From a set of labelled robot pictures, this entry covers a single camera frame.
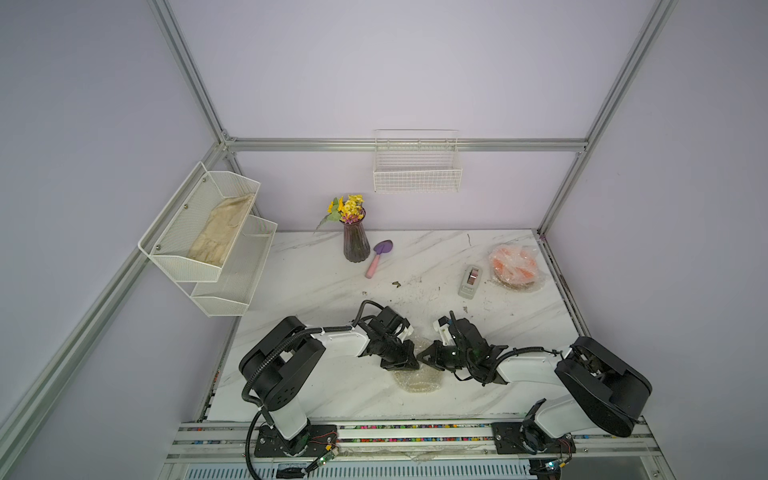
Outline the white tape dispenser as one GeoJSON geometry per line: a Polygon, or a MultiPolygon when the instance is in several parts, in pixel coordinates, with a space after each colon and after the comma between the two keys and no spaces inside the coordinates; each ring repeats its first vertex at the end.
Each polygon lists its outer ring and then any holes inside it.
{"type": "Polygon", "coordinates": [[[471,300],[475,297],[476,292],[481,284],[482,268],[476,265],[470,265],[464,271],[459,289],[458,295],[462,298],[471,300]]]}

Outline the orange dinner plate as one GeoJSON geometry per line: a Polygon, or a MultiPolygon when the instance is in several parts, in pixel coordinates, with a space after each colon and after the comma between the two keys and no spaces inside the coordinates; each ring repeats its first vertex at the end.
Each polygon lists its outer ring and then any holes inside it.
{"type": "Polygon", "coordinates": [[[511,286],[535,283],[539,279],[536,251],[517,245],[499,245],[489,255],[495,277],[511,286]]]}

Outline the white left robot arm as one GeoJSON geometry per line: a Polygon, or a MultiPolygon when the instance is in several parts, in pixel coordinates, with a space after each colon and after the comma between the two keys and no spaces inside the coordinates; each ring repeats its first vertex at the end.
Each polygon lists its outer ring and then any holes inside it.
{"type": "Polygon", "coordinates": [[[385,371],[416,371],[410,322],[390,307],[362,301],[344,325],[309,327],[296,316],[281,320],[240,360],[241,399],[258,408],[283,449],[295,455],[310,443],[311,422],[296,399],[324,356],[377,357],[385,371]]]}

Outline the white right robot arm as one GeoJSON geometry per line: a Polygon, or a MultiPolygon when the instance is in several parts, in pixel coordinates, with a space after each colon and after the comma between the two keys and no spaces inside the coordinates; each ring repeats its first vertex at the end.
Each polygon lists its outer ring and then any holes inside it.
{"type": "Polygon", "coordinates": [[[453,313],[434,323],[440,338],[416,359],[439,371],[464,370],[466,381],[557,386],[564,393],[541,398],[516,422],[515,447],[539,454],[570,434],[598,428],[631,436],[652,393],[650,381],[592,337],[580,336],[563,350],[489,343],[466,318],[453,313]]]}

